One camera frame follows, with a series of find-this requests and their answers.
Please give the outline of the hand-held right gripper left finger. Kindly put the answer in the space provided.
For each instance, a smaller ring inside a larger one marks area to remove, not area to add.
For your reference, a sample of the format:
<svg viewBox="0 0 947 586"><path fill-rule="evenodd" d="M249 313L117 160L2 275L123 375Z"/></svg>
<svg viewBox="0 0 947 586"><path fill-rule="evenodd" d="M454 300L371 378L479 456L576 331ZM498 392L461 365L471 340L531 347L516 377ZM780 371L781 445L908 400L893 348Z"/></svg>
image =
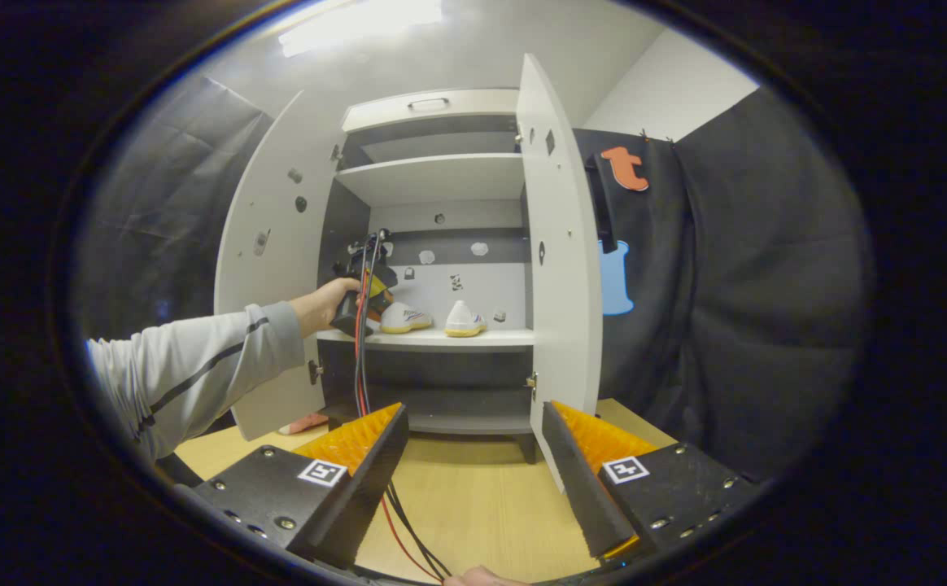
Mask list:
<svg viewBox="0 0 947 586"><path fill-rule="evenodd" d="M263 445L195 493L250 536L347 570L408 438L409 412L395 403L295 450Z"/></svg>

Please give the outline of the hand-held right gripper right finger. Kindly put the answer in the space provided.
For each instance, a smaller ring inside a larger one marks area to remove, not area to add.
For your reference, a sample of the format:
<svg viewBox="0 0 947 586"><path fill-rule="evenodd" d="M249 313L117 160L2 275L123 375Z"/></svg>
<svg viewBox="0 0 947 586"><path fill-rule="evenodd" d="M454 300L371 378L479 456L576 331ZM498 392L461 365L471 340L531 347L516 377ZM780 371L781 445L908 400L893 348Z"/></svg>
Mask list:
<svg viewBox="0 0 947 586"><path fill-rule="evenodd" d="M657 448L559 401L544 403L541 429L589 554L600 562L692 542L759 493L692 444Z"/></svg>

